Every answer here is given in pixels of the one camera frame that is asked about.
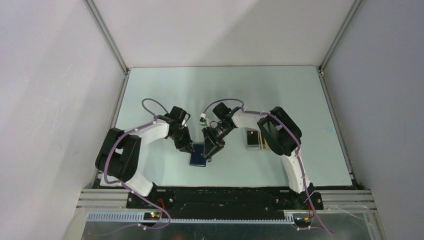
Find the blue card holder wallet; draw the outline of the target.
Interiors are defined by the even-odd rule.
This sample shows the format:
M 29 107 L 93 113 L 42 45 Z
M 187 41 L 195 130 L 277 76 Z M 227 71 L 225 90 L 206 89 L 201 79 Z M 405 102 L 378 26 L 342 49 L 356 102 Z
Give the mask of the blue card holder wallet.
M 204 157 L 205 145 L 203 143 L 193 144 L 193 151 L 190 155 L 189 165 L 192 167 L 206 167 L 207 163 L 211 163 L 211 158 Z

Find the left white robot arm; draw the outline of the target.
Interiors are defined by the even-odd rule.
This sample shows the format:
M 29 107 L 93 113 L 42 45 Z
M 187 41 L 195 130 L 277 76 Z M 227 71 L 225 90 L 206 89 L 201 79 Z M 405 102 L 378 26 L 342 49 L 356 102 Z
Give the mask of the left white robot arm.
M 96 169 L 103 173 L 104 182 L 138 194 L 138 201 L 145 208 L 156 206 L 158 194 L 152 191 L 156 185 L 138 170 L 141 147 L 157 140 L 171 139 L 178 151 L 192 153 L 194 143 L 187 126 L 190 117 L 186 110 L 174 106 L 169 113 L 155 116 L 151 122 L 130 130 L 111 128 L 95 161 Z

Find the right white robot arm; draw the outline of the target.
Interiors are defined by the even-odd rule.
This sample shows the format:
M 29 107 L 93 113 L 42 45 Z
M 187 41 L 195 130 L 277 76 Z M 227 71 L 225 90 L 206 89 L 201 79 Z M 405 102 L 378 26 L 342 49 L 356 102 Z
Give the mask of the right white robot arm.
M 279 106 L 270 111 L 246 110 L 243 106 L 230 109 L 221 100 L 216 101 L 213 113 L 219 119 L 215 126 L 205 112 L 200 115 L 203 126 L 203 156 L 210 159 L 225 146 L 224 138 L 236 128 L 256 130 L 263 136 L 270 150 L 278 155 L 288 176 L 291 204 L 304 209 L 311 202 L 308 188 L 311 181 L 307 177 L 301 156 L 302 131 Z

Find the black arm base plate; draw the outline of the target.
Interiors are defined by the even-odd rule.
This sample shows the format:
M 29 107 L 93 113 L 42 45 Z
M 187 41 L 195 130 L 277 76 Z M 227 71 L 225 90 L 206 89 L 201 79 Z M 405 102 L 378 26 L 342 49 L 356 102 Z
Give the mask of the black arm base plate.
M 321 194 L 313 186 L 309 195 L 281 187 L 155 187 L 147 202 L 129 193 L 127 209 L 153 210 L 158 204 L 179 219 L 280 220 L 288 210 L 323 210 Z

